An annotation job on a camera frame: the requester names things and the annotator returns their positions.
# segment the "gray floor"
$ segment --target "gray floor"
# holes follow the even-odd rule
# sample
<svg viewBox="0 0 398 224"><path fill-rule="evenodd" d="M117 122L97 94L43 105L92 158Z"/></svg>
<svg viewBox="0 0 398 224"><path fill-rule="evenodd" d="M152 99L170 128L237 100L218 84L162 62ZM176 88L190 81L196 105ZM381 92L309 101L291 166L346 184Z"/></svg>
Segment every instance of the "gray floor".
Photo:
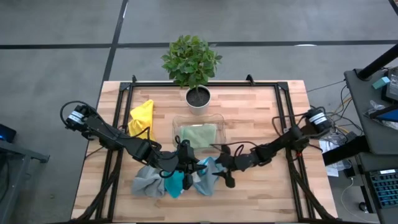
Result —
<svg viewBox="0 0 398 224"><path fill-rule="evenodd" d="M122 0L0 1L1 44L111 43ZM390 40L398 17L387 0L130 0L121 42L169 42L181 34L209 41ZM318 47L215 47L223 57L216 79L305 80L307 89L343 79L343 72L367 65L391 45ZM166 49L118 49L110 80L166 80L160 56ZM0 123L18 131L17 143L49 153L46 165L33 163L12 223L68 220L87 142L66 131L59 109L70 100L95 105L109 49L0 50ZM311 104L335 109L343 83L308 94ZM351 104L345 115L359 123ZM350 184L331 177L339 217L362 220L341 205ZM344 197L357 208L358 187Z"/></svg>

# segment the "gray cloth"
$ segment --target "gray cloth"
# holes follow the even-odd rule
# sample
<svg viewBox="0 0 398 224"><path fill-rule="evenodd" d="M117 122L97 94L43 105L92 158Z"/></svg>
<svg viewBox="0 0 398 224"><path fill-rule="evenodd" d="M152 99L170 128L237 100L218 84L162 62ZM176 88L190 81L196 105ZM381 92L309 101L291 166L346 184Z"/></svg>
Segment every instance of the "gray cloth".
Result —
<svg viewBox="0 0 398 224"><path fill-rule="evenodd" d="M206 196L212 196L214 193L214 186L218 180L218 176L213 175L213 173L224 170L224 167L221 164L216 164L215 158L213 157L207 157L206 159L198 162L198 164L203 164L207 167L206 169L199 170L197 172L200 181L193 183L193 186L195 186L199 193Z"/></svg>
<svg viewBox="0 0 398 224"><path fill-rule="evenodd" d="M141 168L132 181L131 193L135 196L164 196L164 179L160 177L159 170L150 166Z"/></svg>

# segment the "teal cloth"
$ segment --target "teal cloth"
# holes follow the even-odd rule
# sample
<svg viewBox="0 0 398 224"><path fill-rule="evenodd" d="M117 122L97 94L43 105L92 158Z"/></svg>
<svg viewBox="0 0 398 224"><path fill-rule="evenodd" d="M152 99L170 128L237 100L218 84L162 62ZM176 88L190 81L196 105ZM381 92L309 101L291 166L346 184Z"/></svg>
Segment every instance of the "teal cloth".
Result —
<svg viewBox="0 0 398 224"><path fill-rule="evenodd" d="M171 195L172 198L178 198L182 193L182 180L184 173L175 171L173 176L164 179L164 188Z"/></svg>
<svg viewBox="0 0 398 224"><path fill-rule="evenodd" d="M210 147L216 141L216 125L183 126L180 137L181 140L189 140L194 149Z"/></svg>

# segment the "clear plastic bin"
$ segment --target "clear plastic bin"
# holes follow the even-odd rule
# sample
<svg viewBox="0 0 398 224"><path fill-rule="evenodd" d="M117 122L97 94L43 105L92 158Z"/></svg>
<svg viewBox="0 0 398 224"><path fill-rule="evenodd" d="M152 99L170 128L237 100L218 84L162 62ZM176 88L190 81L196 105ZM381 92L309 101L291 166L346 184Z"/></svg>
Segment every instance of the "clear plastic bin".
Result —
<svg viewBox="0 0 398 224"><path fill-rule="evenodd" d="M221 114L188 118L176 116L173 119L173 139L176 135L180 136L181 141L188 139L194 149L209 149L213 148L210 144L224 144L224 117Z"/></svg>

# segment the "towel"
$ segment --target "towel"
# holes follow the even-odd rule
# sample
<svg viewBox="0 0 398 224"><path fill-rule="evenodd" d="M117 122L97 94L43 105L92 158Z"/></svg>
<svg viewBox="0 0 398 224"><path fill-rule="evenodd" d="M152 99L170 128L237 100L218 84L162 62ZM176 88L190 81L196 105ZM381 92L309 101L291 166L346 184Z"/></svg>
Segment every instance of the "towel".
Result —
<svg viewBox="0 0 398 224"><path fill-rule="evenodd" d="M163 175L169 175L169 172L164 172ZM172 198L178 198L183 192L182 180L184 179L184 173L180 171L175 171L174 174L164 179L164 187Z"/></svg>
<svg viewBox="0 0 398 224"><path fill-rule="evenodd" d="M216 125L203 124L183 126L180 130L181 140L189 140L194 149L210 147L216 141Z"/></svg>
<svg viewBox="0 0 398 224"><path fill-rule="evenodd" d="M140 106L132 109L130 115L132 116L132 121L129 122L129 132L130 136L135 136L142 130L150 127L150 140L155 141L152 129L152 114L154 110L154 101L148 100L147 102L141 104ZM142 139L147 139L147 132L144 132L138 136Z"/></svg>
<svg viewBox="0 0 398 224"><path fill-rule="evenodd" d="M198 164L206 165L206 169L199 170L197 176L199 176L200 181L194 182L193 186L197 191L206 196L212 196L214 193L214 186L218 180L218 176L213 175L215 172L220 172L224 170L221 164L216 164L216 158L207 157L204 160L198 162Z"/></svg>
<svg viewBox="0 0 398 224"><path fill-rule="evenodd" d="M136 196L164 196L164 179L160 177L159 170L150 166L141 168L132 181L131 193Z"/></svg>

